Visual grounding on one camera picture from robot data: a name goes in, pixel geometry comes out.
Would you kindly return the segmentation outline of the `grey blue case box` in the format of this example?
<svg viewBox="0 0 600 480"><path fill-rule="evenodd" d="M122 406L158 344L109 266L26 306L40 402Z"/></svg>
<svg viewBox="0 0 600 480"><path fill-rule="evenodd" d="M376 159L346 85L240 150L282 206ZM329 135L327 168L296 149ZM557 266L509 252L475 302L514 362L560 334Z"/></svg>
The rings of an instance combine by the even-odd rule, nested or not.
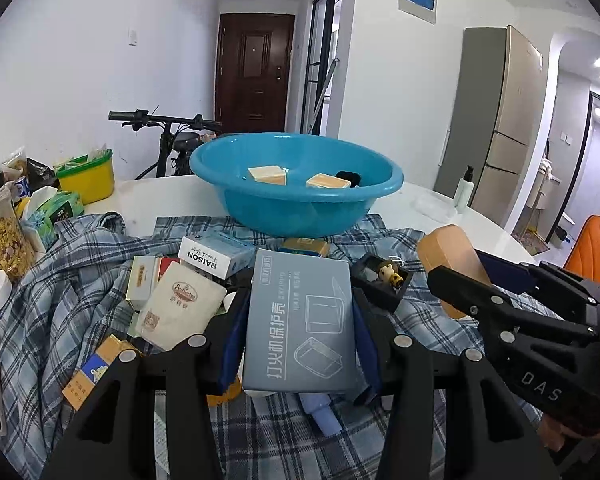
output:
<svg viewBox="0 0 600 480"><path fill-rule="evenodd" d="M350 268L343 260L257 251L242 385L343 393L358 377Z"/></svg>

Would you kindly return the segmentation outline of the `orange topped white box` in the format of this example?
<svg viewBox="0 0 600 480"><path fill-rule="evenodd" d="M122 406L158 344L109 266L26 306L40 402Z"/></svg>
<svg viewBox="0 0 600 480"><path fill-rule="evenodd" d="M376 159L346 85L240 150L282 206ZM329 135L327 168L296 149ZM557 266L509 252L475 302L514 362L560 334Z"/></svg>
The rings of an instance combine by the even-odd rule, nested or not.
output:
<svg viewBox="0 0 600 480"><path fill-rule="evenodd" d="M351 182L330 174L314 174L306 180L308 188L350 188Z"/></svg>

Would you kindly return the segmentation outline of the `clear plastic lid tray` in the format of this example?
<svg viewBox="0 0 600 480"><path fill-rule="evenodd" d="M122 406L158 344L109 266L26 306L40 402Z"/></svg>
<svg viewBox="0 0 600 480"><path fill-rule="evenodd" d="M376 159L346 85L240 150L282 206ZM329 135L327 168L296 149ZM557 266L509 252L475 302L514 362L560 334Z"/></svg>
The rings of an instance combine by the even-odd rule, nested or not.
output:
<svg viewBox="0 0 600 480"><path fill-rule="evenodd" d="M453 203L446 197L421 195L414 200L413 207L427 218L439 223L449 223L456 216Z"/></svg>

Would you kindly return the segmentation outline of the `clear jar of nuts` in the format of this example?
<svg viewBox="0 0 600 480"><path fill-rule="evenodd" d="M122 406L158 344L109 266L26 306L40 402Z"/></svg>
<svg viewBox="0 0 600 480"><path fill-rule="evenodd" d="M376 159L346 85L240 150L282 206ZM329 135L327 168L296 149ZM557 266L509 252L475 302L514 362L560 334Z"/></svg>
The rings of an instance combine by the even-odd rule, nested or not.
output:
<svg viewBox="0 0 600 480"><path fill-rule="evenodd" d="M0 188L0 270L13 282L19 282L35 263L34 251L24 236L12 206L12 192Z"/></svg>

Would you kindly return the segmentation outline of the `blue plaid shirt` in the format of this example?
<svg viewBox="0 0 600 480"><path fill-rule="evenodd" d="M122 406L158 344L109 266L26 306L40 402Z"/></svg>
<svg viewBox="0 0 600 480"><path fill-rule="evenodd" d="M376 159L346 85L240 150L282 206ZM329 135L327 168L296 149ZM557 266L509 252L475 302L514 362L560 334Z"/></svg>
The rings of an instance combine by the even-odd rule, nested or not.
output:
<svg viewBox="0 0 600 480"><path fill-rule="evenodd" d="M62 392L109 335L122 336L132 310L125 300L134 257L173 255L188 234L219 231L276 249L279 238L225 217L161 218L134 237L118 214L86 214L61 222L58 240L20 281L0 315L0 370L6 432L0 450L20 477L36 479L72 419ZM429 291L416 255L422 234L390 229L377 214L329 241L332 258L355 262L372 252L401 260L412 279L390 316L401 334L430 350L481 349L471 320L453 320ZM248 396L212 408L224 474L230 479L371 479L379 466L389 416L378 403L332 404L342 430L321 436L293 394Z"/></svg>

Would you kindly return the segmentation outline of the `grey beige refrigerator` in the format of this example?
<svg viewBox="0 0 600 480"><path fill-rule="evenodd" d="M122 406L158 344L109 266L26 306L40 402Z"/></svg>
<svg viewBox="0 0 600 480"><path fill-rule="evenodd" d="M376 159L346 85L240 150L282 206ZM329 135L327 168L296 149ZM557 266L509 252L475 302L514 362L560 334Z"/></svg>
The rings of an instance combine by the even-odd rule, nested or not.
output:
<svg viewBox="0 0 600 480"><path fill-rule="evenodd" d="M515 27L464 30L460 74L434 190L453 196L472 168L468 206L505 226L538 133L545 93L541 52Z"/></svg>

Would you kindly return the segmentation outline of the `orange chair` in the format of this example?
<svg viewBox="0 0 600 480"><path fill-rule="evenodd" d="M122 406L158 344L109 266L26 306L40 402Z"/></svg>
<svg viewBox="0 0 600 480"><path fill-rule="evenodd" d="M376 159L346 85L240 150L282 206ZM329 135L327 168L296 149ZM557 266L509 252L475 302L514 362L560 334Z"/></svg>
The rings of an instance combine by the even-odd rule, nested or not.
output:
<svg viewBox="0 0 600 480"><path fill-rule="evenodd" d="M597 214L585 221L564 269L600 284L600 216Z"/></svg>

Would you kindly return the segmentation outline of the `white pump lotion bottle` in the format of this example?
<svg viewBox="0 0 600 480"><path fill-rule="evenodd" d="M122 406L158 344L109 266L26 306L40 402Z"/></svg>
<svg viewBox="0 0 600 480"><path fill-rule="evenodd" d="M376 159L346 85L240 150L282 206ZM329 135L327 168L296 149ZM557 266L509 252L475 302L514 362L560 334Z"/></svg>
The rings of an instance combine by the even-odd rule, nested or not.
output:
<svg viewBox="0 0 600 480"><path fill-rule="evenodd" d="M474 186L474 167L468 165L457 183L453 197L453 206L458 214L462 214L468 207Z"/></svg>

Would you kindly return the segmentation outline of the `black bicycle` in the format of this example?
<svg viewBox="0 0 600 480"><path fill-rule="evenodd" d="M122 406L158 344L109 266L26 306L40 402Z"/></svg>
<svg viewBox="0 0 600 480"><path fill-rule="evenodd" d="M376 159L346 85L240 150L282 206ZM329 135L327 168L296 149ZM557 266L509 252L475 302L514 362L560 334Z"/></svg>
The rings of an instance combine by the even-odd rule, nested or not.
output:
<svg viewBox="0 0 600 480"><path fill-rule="evenodd" d="M155 173L156 178L165 177L168 164L171 164L174 176L193 174L189 165L193 152L223 134L220 122L204 119L201 114L193 118L179 118L155 115L148 110L134 110L134 112L110 110L108 119L110 122L120 122L122 127L131 126L135 132L143 128L162 129L158 160L141 172L136 180L147 177L151 171Z"/></svg>

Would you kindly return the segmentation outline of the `cream printed box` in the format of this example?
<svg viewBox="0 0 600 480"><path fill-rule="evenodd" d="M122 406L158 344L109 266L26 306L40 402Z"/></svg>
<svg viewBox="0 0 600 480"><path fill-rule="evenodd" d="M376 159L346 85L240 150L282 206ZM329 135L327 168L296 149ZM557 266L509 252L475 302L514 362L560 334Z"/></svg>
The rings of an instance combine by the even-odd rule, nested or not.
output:
<svg viewBox="0 0 600 480"><path fill-rule="evenodd" d="M277 165L251 167L248 172L256 182L274 185L287 184L287 171Z"/></svg>

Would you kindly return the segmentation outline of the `black scrunchie pink bow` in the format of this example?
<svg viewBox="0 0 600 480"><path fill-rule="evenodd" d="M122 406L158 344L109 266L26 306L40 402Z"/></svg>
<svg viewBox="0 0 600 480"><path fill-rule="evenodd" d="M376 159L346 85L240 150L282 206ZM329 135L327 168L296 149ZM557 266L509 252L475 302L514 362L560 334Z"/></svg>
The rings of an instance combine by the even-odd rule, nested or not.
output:
<svg viewBox="0 0 600 480"><path fill-rule="evenodd" d="M336 177L341 180L349 181L352 188L356 188L361 184L361 176L356 172L339 171L338 174L336 174Z"/></svg>

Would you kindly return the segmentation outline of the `blue plastic basin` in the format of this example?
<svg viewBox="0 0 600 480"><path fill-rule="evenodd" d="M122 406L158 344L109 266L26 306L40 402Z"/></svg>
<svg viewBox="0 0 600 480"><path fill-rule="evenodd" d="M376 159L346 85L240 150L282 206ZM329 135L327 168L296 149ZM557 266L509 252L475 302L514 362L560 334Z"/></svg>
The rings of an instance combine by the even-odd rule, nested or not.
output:
<svg viewBox="0 0 600 480"><path fill-rule="evenodd" d="M324 237L347 231L375 200L399 191L402 169L364 146L300 133L241 133L197 148L190 169L211 184L227 213L253 231L282 237ZM260 183L248 169L277 165L287 184ZM308 188L314 174L356 172L356 188Z"/></svg>

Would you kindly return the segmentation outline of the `dark brown door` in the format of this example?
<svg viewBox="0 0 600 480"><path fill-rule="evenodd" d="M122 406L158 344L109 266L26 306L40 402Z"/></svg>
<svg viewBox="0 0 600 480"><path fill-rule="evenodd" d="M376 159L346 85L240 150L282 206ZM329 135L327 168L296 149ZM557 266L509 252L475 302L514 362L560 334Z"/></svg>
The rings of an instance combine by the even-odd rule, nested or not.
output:
<svg viewBox="0 0 600 480"><path fill-rule="evenodd" d="M220 15L214 117L225 133L285 130L294 16Z"/></svg>

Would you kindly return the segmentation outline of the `black frame with doll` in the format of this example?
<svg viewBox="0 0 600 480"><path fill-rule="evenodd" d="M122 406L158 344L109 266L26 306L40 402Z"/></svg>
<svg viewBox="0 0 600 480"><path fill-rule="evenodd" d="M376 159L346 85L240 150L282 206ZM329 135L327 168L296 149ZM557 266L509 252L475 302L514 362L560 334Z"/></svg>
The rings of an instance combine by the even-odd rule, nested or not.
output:
<svg viewBox="0 0 600 480"><path fill-rule="evenodd" d="M411 283L413 273L396 259L383 259L368 252L351 268L352 286L362 289L374 307L396 312Z"/></svg>

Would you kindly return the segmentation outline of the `white blue raison box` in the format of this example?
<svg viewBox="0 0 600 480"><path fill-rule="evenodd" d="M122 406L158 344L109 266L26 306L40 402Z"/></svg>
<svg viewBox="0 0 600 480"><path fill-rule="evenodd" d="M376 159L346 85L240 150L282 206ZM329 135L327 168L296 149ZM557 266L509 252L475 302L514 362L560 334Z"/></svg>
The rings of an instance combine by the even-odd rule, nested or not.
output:
<svg viewBox="0 0 600 480"><path fill-rule="evenodd" d="M182 238L178 258L194 268L226 280L253 265L257 248L221 232Z"/></svg>

